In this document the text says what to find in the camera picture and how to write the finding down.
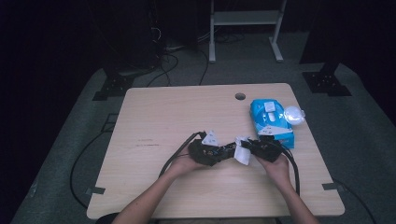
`dark background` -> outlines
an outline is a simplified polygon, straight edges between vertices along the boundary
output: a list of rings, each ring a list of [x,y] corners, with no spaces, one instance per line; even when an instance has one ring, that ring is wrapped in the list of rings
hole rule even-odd
[[[130,2],[135,4],[131,7],[134,15],[146,9],[150,12],[147,21],[133,22],[130,33],[134,36],[137,31],[149,31],[147,22],[162,28],[164,36],[189,44],[198,34],[208,32],[207,0],[150,1],[144,6]],[[95,3],[98,1],[0,1],[0,223],[8,223],[14,216],[91,75],[108,62],[120,60],[107,42],[120,52],[133,49],[131,54],[124,53],[139,59],[135,57],[141,54],[139,49],[122,40],[124,30],[116,28],[115,19],[106,10],[108,0]],[[231,3],[235,9],[267,9],[278,4],[275,0],[267,5],[261,0],[236,3]],[[227,4],[219,0],[216,7],[222,9]],[[342,63],[361,77],[395,122],[395,100],[391,98],[396,66],[392,43],[396,39],[395,8],[390,0],[289,0],[281,31],[311,31],[302,63],[322,63],[341,52]],[[341,50],[334,51],[340,43]]]

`paper tag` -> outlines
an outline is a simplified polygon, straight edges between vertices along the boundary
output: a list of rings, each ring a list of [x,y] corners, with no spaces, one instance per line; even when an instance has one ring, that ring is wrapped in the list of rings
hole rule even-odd
[[[281,133],[292,133],[293,129],[280,128],[272,125],[267,125],[259,131],[259,135],[276,135]]]
[[[235,149],[235,153],[233,154],[233,157],[241,162],[244,165],[248,165],[248,161],[250,159],[250,150],[245,148],[245,147],[241,147],[241,140],[242,141],[247,141],[248,137],[245,136],[239,136],[236,137],[235,143],[236,143],[236,149]]]
[[[215,133],[213,131],[209,131],[204,140],[202,140],[202,144],[212,147],[219,146],[218,138],[215,136]]]
[[[264,103],[264,108],[267,113],[276,111],[275,104],[272,101]]]

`blue box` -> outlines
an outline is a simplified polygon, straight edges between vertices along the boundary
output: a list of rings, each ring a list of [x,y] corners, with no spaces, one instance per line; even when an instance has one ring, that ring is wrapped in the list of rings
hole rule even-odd
[[[287,148],[294,148],[294,133],[285,120],[283,106],[274,99],[256,99],[250,104],[250,116],[258,137],[272,135]]]

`black wall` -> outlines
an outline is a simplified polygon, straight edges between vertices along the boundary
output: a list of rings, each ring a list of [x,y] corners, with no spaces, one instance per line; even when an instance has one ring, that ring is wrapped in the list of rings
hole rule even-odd
[[[0,223],[8,223],[106,50],[84,1],[1,1]]]
[[[395,1],[321,0],[301,63],[345,64],[396,125],[395,40]]]

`white shelf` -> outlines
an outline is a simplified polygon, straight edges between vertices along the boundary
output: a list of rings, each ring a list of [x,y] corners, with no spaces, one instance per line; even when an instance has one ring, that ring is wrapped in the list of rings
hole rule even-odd
[[[271,11],[217,11],[214,25],[263,25],[276,24],[278,10]]]

